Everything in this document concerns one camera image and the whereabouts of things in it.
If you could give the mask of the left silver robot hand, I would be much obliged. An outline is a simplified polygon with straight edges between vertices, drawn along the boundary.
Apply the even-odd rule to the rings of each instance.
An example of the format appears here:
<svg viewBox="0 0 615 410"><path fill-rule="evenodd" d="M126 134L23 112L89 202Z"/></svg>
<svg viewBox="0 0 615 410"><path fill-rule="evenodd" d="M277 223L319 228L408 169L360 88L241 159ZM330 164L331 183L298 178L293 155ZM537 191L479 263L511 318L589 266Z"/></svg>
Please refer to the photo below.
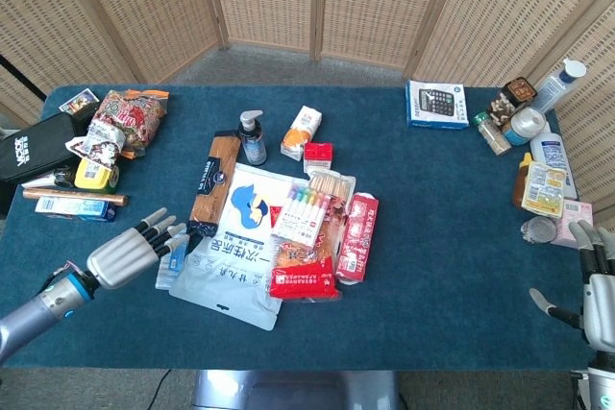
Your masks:
<svg viewBox="0 0 615 410"><path fill-rule="evenodd" d="M162 207L95 249L86 260L86 274L98 287L114 290L188 241L186 223Z"/></svg>

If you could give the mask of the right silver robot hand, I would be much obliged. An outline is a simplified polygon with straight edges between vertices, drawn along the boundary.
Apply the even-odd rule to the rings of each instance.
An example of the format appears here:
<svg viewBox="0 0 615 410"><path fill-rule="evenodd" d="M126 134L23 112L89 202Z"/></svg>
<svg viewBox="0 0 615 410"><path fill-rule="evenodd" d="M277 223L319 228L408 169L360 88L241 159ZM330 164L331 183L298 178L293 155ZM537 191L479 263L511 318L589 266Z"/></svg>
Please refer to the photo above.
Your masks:
<svg viewBox="0 0 615 410"><path fill-rule="evenodd" d="M614 233L594 228L585 220L569 225L578 245L583 285L580 314L548 301L535 288L529 295L539 310L560 322L582 331L588 345L596 351L614 352Z"/></svg>

